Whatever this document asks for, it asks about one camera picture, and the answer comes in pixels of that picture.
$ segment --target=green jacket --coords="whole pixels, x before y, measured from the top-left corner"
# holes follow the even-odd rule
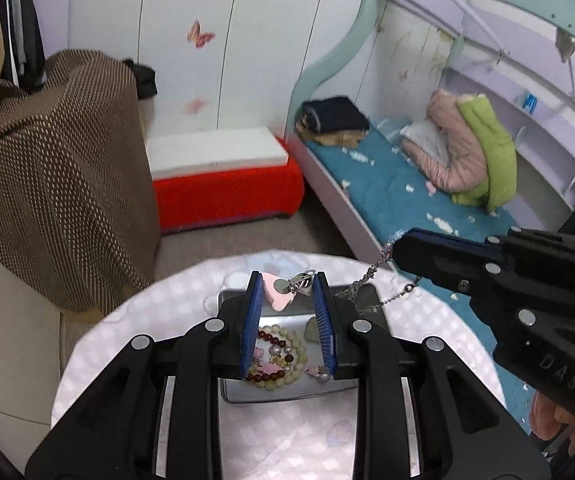
[[[514,141],[496,118],[490,100],[481,94],[457,103],[463,118],[481,143],[488,177],[466,193],[452,195],[461,205],[485,206],[488,212],[509,202],[517,193],[517,151]]]

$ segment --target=blue cloth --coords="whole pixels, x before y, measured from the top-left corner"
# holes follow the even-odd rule
[[[349,199],[379,242],[400,238],[414,227],[436,232],[452,229],[459,237],[482,242],[490,235],[505,234],[516,225],[502,208],[491,216],[477,208],[456,205],[440,191],[430,197],[427,179],[397,147],[396,131],[408,122],[381,121],[383,135],[373,127],[356,150],[307,143],[339,184],[349,182]],[[490,328],[469,308],[468,297],[457,294],[458,299],[453,300],[452,291],[429,280],[421,281],[421,285],[454,309],[491,354],[496,340]],[[497,366],[497,371],[507,410],[529,431],[527,414],[533,391],[526,390],[522,381],[503,368]]]

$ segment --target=person's hand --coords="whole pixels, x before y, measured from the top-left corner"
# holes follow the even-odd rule
[[[562,426],[568,424],[572,428],[568,455],[575,454],[575,416],[564,407],[558,406],[553,400],[537,392],[532,399],[529,423],[532,431],[541,440],[552,440],[561,431]]]

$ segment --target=white mattress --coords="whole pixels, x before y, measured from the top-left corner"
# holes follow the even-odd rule
[[[154,180],[287,164],[287,152],[267,128],[154,136],[147,157]]]

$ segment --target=metal tray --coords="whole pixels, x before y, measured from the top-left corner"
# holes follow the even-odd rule
[[[347,286],[333,286],[330,287],[332,294],[336,294],[344,290]],[[222,302],[240,296],[244,290],[223,290],[218,298],[218,305],[221,308]],[[374,285],[363,285],[359,291],[359,296],[356,301],[357,313],[360,317],[370,320],[372,323],[380,325],[385,329],[387,320],[383,313],[382,307],[373,306],[380,301],[378,293]],[[305,325],[314,316],[314,305],[312,304],[311,296],[304,296],[303,294],[296,294],[295,300],[283,312],[276,312],[272,309],[267,299],[263,303],[263,309],[260,316],[260,326],[279,324],[288,330],[293,330],[298,333],[301,341],[305,343],[307,348],[307,366],[314,366],[323,364],[323,356],[321,355],[321,346],[315,343],[305,341],[303,332]],[[256,402],[279,402],[281,400],[295,400],[306,399],[308,397],[315,397],[325,394],[331,394],[341,390],[348,390],[355,388],[359,385],[356,380],[349,381],[328,381],[321,383],[306,373],[303,373],[298,381],[278,388],[272,392],[256,388],[248,381],[234,381],[229,379],[221,379],[221,395],[226,402],[232,404],[243,403],[256,403]]]

